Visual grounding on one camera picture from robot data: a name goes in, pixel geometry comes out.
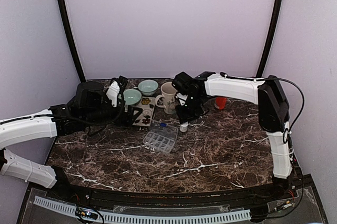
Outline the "small white pill bottle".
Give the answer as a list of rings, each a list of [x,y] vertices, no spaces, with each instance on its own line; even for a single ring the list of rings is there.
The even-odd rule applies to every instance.
[[[189,123],[188,123],[188,122],[183,123],[183,124],[180,124],[180,132],[182,132],[182,133],[187,132],[188,126],[189,126]]]

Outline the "orange pill bottle grey cap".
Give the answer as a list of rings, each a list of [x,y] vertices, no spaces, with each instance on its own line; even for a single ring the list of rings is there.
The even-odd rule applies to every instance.
[[[226,107],[226,102],[227,102],[226,97],[218,96],[215,99],[214,107],[218,110],[224,110]]]

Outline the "clear plastic pill organizer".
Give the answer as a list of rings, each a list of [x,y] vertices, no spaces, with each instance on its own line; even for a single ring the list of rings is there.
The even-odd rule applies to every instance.
[[[154,149],[169,154],[176,142],[178,129],[169,124],[152,120],[150,129],[143,138],[143,144]]]

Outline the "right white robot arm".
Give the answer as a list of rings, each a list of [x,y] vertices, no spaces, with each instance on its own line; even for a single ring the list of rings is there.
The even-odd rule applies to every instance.
[[[281,199],[289,191],[287,179],[292,171],[290,144],[289,102],[274,76],[268,78],[243,78],[226,73],[203,72],[191,77],[185,72],[177,74],[172,87],[176,89],[175,107],[180,121],[180,131],[186,132],[190,122],[199,119],[206,111],[204,104],[213,97],[226,97],[247,101],[258,106],[260,127],[268,136],[273,160],[273,176],[279,178],[269,187],[269,196]]]

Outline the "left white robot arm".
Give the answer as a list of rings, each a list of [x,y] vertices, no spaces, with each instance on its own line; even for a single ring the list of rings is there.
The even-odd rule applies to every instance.
[[[67,103],[40,112],[1,120],[1,175],[33,182],[51,189],[63,201],[74,197],[64,170],[20,157],[8,147],[40,138],[67,136],[92,126],[104,129],[109,124],[130,126],[135,114],[126,109],[125,91],[128,80],[112,78],[105,88],[101,83],[80,83],[75,96]]]

